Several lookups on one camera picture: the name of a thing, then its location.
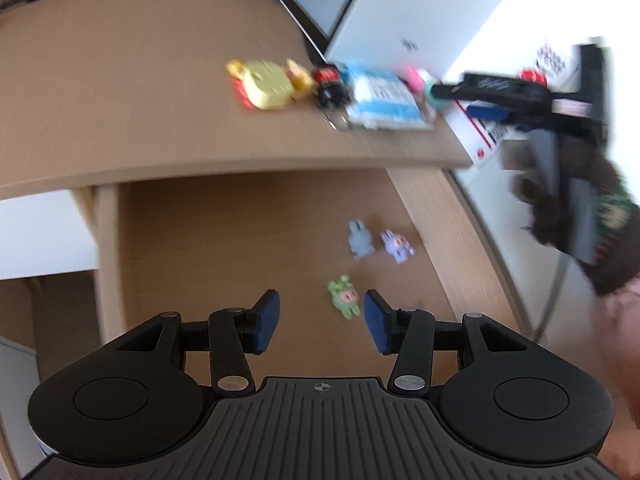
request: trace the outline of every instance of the red object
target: red object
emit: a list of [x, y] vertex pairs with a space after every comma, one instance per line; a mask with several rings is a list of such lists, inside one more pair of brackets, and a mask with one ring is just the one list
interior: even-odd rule
[[519, 79], [524, 81], [533, 81], [539, 85], [546, 86], [546, 76], [534, 68], [525, 68], [518, 74]]
[[251, 110], [257, 110], [257, 107], [249, 101], [241, 80], [234, 78], [234, 90], [236, 91], [236, 95], [238, 96], [238, 100], [242, 106], [250, 108]]
[[314, 72], [314, 79], [316, 83], [339, 83], [340, 72], [333, 65], [321, 66]]

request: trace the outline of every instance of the gray bunny figure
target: gray bunny figure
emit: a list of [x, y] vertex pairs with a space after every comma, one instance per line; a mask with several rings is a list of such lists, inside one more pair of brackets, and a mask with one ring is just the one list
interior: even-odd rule
[[349, 247], [354, 260], [360, 260], [371, 256], [376, 252], [372, 245], [373, 236], [367, 230], [362, 220], [352, 220], [349, 222]]

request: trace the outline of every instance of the green toy figure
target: green toy figure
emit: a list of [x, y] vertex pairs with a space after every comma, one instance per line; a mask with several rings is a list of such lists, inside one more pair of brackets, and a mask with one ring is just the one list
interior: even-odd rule
[[358, 293], [349, 282], [346, 274], [340, 276], [336, 282], [329, 282], [326, 286], [334, 300], [334, 307], [337, 308], [346, 319], [351, 319], [353, 314], [360, 315], [358, 308]]

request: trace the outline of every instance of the black toy figure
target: black toy figure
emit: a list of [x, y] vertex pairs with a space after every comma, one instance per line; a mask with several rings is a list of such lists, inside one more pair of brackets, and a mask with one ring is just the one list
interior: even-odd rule
[[333, 110], [344, 106], [348, 96], [337, 66], [333, 64], [319, 66], [314, 71], [314, 79], [318, 83], [316, 95], [320, 109]]

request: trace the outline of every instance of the wire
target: wire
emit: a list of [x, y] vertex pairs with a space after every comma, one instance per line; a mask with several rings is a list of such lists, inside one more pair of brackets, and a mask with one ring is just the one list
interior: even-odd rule
[[542, 311], [540, 324], [534, 331], [533, 338], [531, 339], [536, 344], [540, 342], [540, 339], [542, 338], [543, 333], [545, 333], [549, 321], [551, 321], [551, 316], [556, 311], [558, 300], [560, 298], [560, 292], [562, 291], [562, 284], [564, 283], [566, 272], [569, 269], [569, 263], [571, 262], [571, 260], [572, 257], [568, 254], [560, 253], [560, 257], [558, 258], [558, 265], [556, 266], [556, 275], [554, 276], [553, 283], [551, 284], [549, 295], [546, 298], [545, 309]]
[[23, 3], [25, 0], [4, 0], [0, 4], [0, 11], [9, 9], [10, 7], [16, 6], [17, 4]]

